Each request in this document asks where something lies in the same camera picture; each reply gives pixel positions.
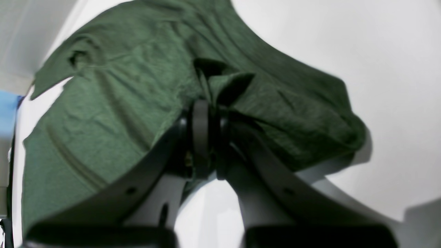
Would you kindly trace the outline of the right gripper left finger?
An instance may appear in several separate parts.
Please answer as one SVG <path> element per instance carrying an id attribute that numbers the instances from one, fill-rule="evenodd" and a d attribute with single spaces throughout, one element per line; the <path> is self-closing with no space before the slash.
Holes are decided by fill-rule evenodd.
<path id="1" fill-rule="evenodd" d="M 173 231 L 187 182 L 211 174 L 210 107 L 196 100 L 127 174 L 33 226 L 25 248 L 177 248 Z"/>

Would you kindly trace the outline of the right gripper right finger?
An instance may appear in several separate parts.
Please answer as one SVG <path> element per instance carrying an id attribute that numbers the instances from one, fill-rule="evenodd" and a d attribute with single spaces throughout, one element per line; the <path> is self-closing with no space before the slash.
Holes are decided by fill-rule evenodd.
<path id="1" fill-rule="evenodd" d="M 227 110 L 219 112 L 224 144 L 218 168 L 238 197 L 241 248 L 397 248 L 390 229 L 307 185 L 266 145 L 263 134 Z"/>

